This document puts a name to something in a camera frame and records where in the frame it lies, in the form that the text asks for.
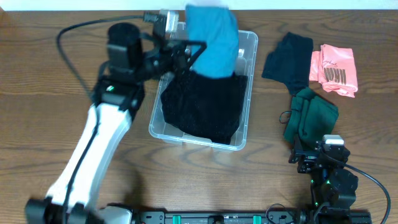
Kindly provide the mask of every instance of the clear plastic container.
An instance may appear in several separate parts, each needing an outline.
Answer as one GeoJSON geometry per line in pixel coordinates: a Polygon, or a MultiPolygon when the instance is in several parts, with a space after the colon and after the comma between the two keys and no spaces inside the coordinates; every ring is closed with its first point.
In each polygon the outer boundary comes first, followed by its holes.
{"type": "MultiPolygon", "coordinates": [[[[171,36],[171,38],[187,38],[184,22],[178,23],[178,30],[174,35],[171,36]]],[[[204,146],[210,146],[214,150],[223,152],[241,150],[246,145],[246,136],[248,135],[250,99],[254,76],[254,64],[256,62],[257,44],[258,36],[255,33],[239,30],[239,55],[236,59],[235,73],[237,75],[245,75],[249,78],[248,86],[246,87],[244,106],[240,117],[241,120],[239,128],[232,136],[231,143],[229,145],[213,143],[210,139],[192,136],[190,134],[184,133],[171,124],[167,124],[164,121],[160,95],[173,79],[174,75],[171,73],[165,74],[159,82],[154,109],[152,110],[152,117],[149,123],[149,133],[155,138],[162,139],[163,141],[172,144],[182,144],[183,142],[200,144],[204,146]]]]}

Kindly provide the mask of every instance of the white wall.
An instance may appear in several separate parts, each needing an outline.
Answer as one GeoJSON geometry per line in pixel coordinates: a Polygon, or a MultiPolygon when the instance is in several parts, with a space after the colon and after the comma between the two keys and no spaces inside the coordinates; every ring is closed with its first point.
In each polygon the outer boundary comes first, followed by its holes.
{"type": "MultiPolygon", "coordinates": [[[[5,11],[184,9],[214,0],[0,0],[5,11]]],[[[230,9],[398,9],[398,0],[216,0],[230,9]]]]}

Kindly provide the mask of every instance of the pink cloth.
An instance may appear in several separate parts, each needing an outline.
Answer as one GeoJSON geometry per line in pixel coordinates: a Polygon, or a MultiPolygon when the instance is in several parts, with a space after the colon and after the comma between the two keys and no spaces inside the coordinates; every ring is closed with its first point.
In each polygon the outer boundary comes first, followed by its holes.
{"type": "Polygon", "coordinates": [[[320,52],[312,52],[310,81],[318,81],[327,92],[355,97],[358,82],[353,50],[324,44],[320,52]]]}

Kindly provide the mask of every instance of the dark green cloth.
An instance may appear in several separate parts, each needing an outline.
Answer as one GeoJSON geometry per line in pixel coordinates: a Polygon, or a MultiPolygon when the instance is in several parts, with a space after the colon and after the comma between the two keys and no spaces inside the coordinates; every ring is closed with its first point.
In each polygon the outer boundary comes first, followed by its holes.
{"type": "Polygon", "coordinates": [[[314,147],[323,135],[331,134],[338,119],[337,106],[320,98],[310,88],[292,98],[291,110],[284,137],[292,144],[295,134],[298,134],[302,142],[314,147]]]}

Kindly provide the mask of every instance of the blue cloth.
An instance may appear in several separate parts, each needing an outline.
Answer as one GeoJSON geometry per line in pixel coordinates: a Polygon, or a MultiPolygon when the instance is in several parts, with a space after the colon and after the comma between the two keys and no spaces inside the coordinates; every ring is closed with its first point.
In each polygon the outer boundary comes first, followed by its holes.
{"type": "MultiPolygon", "coordinates": [[[[239,51],[238,23],[223,7],[185,8],[189,40],[205,41],[206,50],[193,64],[193,70],[207,78],[231,77],[239,51]]],[[[194,54],[199,47],[193,47],[194,54]]]]}

